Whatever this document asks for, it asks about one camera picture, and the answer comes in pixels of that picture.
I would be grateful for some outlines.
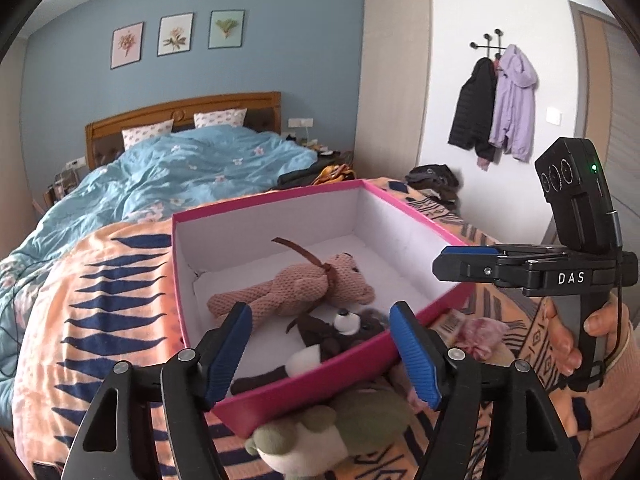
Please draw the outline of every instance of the bed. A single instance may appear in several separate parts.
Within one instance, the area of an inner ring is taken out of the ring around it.
[[[127,128],[174,120],[174,132],[194,127],[193,115],[231,108],[247,108],[244,126],[254,132],[280,133],[280,92],[224,94],[170,101],[119,114],[85,127],[86,161],[90,170],[116,160],[124,153],[122,131]]]
[[[247,108],[244,126],[194,129],[194,113],[229,108]],[[123,129],[168,119],[172,133],[124,150]],[[317,155],[283,140],[280,121],[280,93],[256,92],[168,102],[86,127],[91,173],[0,262],[0,428],[12,428],[22,338],[60,258],[105,226],[162,221],[203,203],[265,192],[281,174],[308,168]]]
[[[495,241],[423,197],[389,179],[373,182],[409,203],[469,244]],[[120,222],[99,229],[57,261],[33,306],[15,380],[17,452],[31,469],[35,460],[62,466],[102,378],[119,359],[137,365],[164,362],[183,348],[175,308],[171,222]],[[539,310],[542,301],[517,290],[477,284],[464,312],[506,322],[508,349],[529,361],[545,386],[558,378]],[[152,407],[156,449],[165,478],[175,477],[161,406]],[[356,457],[328,478],[412,478],[433,434],[435,414],[423,412],[394,446]],[[231,480],[277,480],[264,462],[212,416],[207,417]],[[483,406],[470,466],[478,480],[486,452],[490,406]]]

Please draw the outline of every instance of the purple hoodie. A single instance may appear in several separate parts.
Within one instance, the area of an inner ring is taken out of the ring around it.
[[[500,58],[489,143],[524,162],[529,160],[533,144],[536,115],[533,87],[537,81],[527,56],[510,44]]]

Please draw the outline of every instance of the picture frame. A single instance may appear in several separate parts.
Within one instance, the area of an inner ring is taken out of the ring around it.
[[[158,30],[158,56],[179,54],[191,50],[193,12],[173,14],[160,18]]]
[[[242,47],[244,13],[243,9],[211,11],[209,49]]]
[[[113,31],[111,37],[111,69],[139,62],[145,22],[133,23]]]

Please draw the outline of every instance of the hand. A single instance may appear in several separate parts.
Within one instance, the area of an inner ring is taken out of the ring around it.
[[[558,417],[560,418],[560,422],[562,422],[562,427],[567,436],[577,435],[578,420],[574,415],[574,404],[569,388],[553,390],[549,394],[549,399],[551,399],[551,403],[558,413]]]
[[[556,359],[556,366],[564,376],[572,375],[576,368],[582,364],[582,354],[575,347],[574,336],[562,324],[556,306],[552,301],[546,306],[545,317],[548,320],[549,341],[551,350]],[[600,310],[591,314],[584,323],[587,334],[600,337],[607,336],[607,355],[613,351],[616,345],[616,332],[618,330],[618,300],[609,301]],[[622,332],[620,345],[623,345],[628,337],[629,310],[622,305]]]

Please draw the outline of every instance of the pink box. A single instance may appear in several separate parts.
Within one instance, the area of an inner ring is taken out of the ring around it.
[[[275,237],[292,240],[323,261],[337,253],[352,254],[376,291],[375,302],[367,308],[388,314],[396,301],[406,301],[423,324],[448,308],[461,308],[473,289],[472,283],[439,282],[431,272],[442,248],[462,244],[459,238],[363,180],[212,204],[178,213],[173,222],[176,297],[186,346],[196,346],[215,327],[206,306],[211,295],[270,280],[284,267],[303,261],[271,242]],[[313,315],[329,321],[335,309],[322,305]],[[273,370],[304,348],[297,329],[286,334],[291,319],[274,316],[251,336],[236,378]],[[387,331],[316,370],[227,396],[213,412],[236,435],[247,438],[291,410],[377,377],[397,358]]]

